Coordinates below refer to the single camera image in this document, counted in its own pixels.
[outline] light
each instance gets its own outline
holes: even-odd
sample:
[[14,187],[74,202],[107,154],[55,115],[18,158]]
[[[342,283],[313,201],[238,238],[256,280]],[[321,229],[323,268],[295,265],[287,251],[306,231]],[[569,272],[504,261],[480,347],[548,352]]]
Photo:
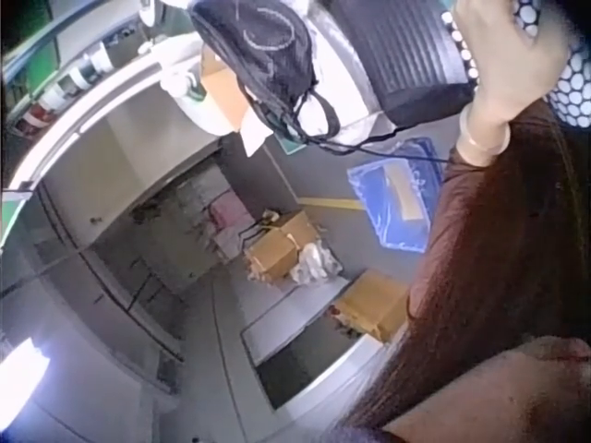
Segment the light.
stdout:
[[56,146],[59,139],[72,128],[82,115],[88,113],[111,91],[122,86],[127,81],[138,75],[151,66],[156,65],[157,60],[153,54],[147,54],[129,65],[124,66],[109,78],[96,85],[75,102],[54,125],[47,131],[45,136],[37,142],[29,151],[25,159],[18,166],[17,171],[9,184],[10,189],[20,189],[25,182],[32,181],[34,186],[40,180],[39,168],[48,161],[52,151],[58,149]]
[[0,432],[17,417],[48,365],[49,358],[33,346],[31,339],[22,342],[0,363]]

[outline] green object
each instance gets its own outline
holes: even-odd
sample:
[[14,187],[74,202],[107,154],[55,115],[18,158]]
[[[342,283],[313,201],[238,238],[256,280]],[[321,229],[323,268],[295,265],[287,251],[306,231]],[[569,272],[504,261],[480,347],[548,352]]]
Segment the green object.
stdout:
[[277,135],[275,135],[275,138],[277,138],[277,141],[279,141],[279,144],[283,148],[283,152],[285,152],[285,154],[287,154],[287,155],[295,154],[299,150],[302,150],[303,148],[306,147],[306,145],[301,145],[299,143],[295,143],[294,141],[287,140],[287,139],[285,139],[283,137],[279,137]]
[[[7,47],[8,51],[26,41],[38,30],[52,21],[49,6],[44,0],[30,0],[23,12],[16,18],[11,28],[15,29],[11,41],[13,47]],[[39,50],[29,61],[23,70],[22,86],[28,93],[33,93],[45,80],[47,80],[59,67],[57,43],[53,41]]]
[[15,224],[21,200],[2,201],[2,231],[0,232],[0,247],[4,246],[8,234]]

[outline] cardboard box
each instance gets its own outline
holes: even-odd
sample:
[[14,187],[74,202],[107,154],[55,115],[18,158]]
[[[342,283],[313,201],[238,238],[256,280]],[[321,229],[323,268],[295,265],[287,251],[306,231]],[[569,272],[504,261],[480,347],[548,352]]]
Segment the cardboard box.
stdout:
[[365,271],[334,303],[348,323],[386,343],[406,321],[408,285]]
[[234,131],[238,132],[249,108],[235,73],[209,46],[201,52],[201,85],[216,102]]
[[265,282],[282,279],[297,264],[299,251],[318,238],[304,211],[283,215],[247,249],[251,274]]

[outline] paper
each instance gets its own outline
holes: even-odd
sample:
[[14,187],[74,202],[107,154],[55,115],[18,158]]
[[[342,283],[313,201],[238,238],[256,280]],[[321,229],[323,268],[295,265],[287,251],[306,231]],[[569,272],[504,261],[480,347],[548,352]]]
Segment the paper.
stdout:
[[248,107],[240,129],[240,137],[247,157],[252,157],[272,133],[273,131],[259,120],[253,109]]

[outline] plastic bag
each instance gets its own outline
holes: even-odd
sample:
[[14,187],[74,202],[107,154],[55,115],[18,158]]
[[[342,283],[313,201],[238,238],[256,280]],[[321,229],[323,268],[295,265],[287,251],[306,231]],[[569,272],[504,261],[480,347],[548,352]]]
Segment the plastic bag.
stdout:
[[309,243],[299,253],[298,264],[289,272],[297,284],[327,281],[343,270],[343,266],[319,240]]
[[[396,153],[437,157],[429,138],[409,139]],[[425,252],[442,183],[440,163],[389,159],[350,169],[348,175],[380,244],[390,249]]]

